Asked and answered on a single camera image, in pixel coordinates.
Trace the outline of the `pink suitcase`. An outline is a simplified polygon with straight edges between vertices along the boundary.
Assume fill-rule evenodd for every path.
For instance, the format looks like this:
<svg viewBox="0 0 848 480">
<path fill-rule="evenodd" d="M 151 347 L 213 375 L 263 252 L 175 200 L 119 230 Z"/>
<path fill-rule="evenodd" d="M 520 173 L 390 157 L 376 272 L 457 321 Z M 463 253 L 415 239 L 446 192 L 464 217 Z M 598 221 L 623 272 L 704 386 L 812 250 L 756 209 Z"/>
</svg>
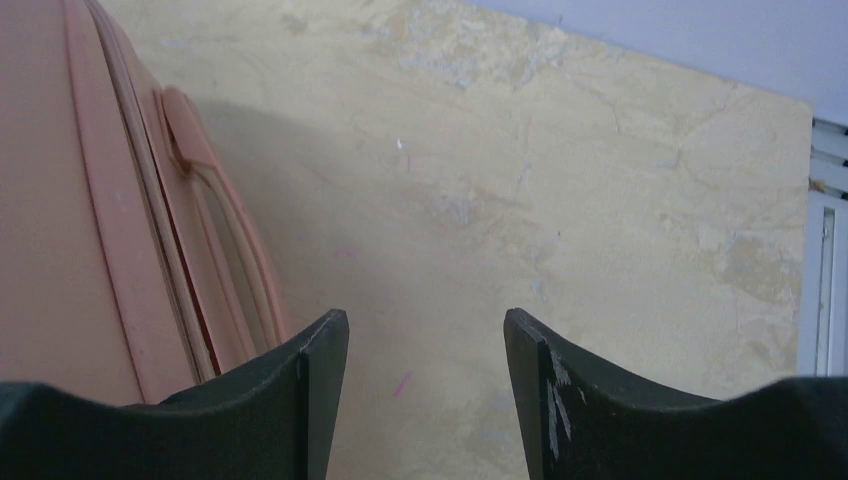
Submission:
<svg viewBox="0 0 848 480">
<path fill-rule="evenodd" d="M 193 102 L 95 1 L 1 5 L 1 377 L 157 403 L 286 342 Z"/>
</svg>

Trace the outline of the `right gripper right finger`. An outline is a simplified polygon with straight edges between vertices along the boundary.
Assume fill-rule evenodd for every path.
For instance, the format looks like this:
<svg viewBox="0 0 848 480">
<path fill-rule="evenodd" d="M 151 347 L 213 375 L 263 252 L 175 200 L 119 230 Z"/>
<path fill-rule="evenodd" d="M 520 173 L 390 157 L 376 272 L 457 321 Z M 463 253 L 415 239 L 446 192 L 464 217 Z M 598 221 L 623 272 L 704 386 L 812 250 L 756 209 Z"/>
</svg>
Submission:
<svg viewBox="0 0 848 480">
<path fill-rule="evenodd" d="M 520 308 L 504 338 L 533 479 L 843 479 L 847 381 L 789 377 L 730 400 L 664 386 Z"/>
</svg>

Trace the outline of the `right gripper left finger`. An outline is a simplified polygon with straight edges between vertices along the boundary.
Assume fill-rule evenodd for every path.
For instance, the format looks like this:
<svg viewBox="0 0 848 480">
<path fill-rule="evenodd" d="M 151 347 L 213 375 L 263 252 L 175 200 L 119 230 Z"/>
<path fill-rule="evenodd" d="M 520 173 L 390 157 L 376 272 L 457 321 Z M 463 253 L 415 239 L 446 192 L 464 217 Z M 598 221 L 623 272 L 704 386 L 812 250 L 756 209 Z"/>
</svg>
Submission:
<svg viewBox="0 0 848 480">
<path fill-rule="evenodd" d="M 155 404 L 1 386 L 5 479 L 323 479 L 349 323 L 338 309 L 284 344 Z"/>
</svg>

